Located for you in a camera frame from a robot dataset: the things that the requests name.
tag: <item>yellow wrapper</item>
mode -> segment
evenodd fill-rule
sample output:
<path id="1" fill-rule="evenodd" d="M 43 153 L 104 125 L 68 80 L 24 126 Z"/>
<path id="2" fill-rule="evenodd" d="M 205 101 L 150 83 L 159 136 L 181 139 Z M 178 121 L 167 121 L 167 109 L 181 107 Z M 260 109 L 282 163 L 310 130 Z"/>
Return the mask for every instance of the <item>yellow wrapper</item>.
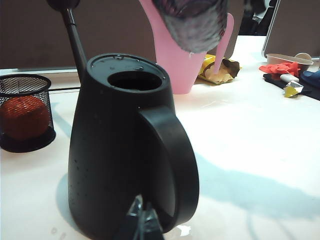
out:
<path id="1" fill-rule="evenodd" d="M 240 66 L 237 61 L 223 59 L 218 73 L 213 73 L 216 56 L 207 54 L 202 63 L 199 77 L 214 84 L 231 82 L 237 76 Z"/>

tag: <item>dark cloth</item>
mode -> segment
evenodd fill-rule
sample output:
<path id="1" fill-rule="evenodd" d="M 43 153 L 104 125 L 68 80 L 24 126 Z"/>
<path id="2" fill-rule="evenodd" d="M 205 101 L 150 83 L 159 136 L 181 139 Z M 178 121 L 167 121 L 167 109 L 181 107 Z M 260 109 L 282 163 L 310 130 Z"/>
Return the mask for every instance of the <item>dark cloth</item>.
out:
<path id="1" fill-rule="evenodd" d="M 263 75 L 264 80 L 267 83 L 276 85 L 277 87 L 283 89 L 284 87 L 286 87 L 287 83 L 280 80 L 280 77 L 278 74 L 264 74 Z M 301 93 L 299 93 L 300 95 L 305 95 L 307 97 L 316 99 L 320 101 L 320 88 L 314 87 L 310 84 L 308 84 L 307 82 L 305 82 L 303 79 L 299 78 L 299 83 L 301 85 L 304 86 L 303 90 Z"/>

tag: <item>white desk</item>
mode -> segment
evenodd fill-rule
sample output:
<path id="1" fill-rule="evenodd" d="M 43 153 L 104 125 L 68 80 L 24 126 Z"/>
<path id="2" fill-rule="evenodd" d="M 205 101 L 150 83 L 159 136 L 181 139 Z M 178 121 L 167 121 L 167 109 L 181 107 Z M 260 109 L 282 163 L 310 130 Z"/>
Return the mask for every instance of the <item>white desk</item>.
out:
<path id="1" fill-rule="evenodd" d="M 264 37 L 238 38 L 242 70 L 228 84 L 175 95 L 196 154 L 200 198 L 166 240 L 320 239 L 320 101 L 284 98 L 258 67 Z M 56 139 L 23 154 L 1 150 L 1 238 L 85 240 L 67 200 L 77 92 L 50 95 Z"/>

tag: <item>pink object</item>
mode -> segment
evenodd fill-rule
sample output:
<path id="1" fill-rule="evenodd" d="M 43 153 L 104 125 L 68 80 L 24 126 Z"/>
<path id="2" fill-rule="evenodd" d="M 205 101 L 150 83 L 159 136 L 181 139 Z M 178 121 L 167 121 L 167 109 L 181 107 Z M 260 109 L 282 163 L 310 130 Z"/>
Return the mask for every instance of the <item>pink object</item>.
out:
<path id="1" fill-rule="evenodd" d="M 221 38 L 217 48 L 216 48 L 216 56 L 215 56 L 215 61 L 214 61 L 214 66 L 213 66 L 213 73 L 216 74 L 218 73 L 220 69 L 220 65 L 222 62 L 222 59 L 225 56 L 230 37 L 232 35 L 232 32 L 234 30 L 234 24 L 235 20 L 234 17 L 232 16 L 231 13 L 228 13 L 228 17 L 226 20 L 226 28 L 223 37 Z"/>
<path id="2" fill-rule="evenodd" d="M 207 53 L 189 53 L 182 50 L 171 37 L 152 0 L 139 1 L 151 24 L 156 62 L 168 73 L 173 94 L 189 93 Z M 224 44 L 228 45 L 229 38 L 226 40 Z M 218 59 L 221 58 L 221 61 L 225 51 L 221 51 L 221 55 L 217 56 Z"/>

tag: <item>cup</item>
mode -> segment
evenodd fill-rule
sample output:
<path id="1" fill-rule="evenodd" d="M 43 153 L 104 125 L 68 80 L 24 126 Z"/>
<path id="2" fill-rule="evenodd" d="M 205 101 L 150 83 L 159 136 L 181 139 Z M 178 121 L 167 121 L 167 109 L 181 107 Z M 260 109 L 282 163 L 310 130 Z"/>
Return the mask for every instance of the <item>cup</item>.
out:
<path id="1" fill-rule="evenodd" d="M 13 153 L 41 149 L 56 137 L 48 78 L 35 74 L 0 77 L 0 146 Z"/>

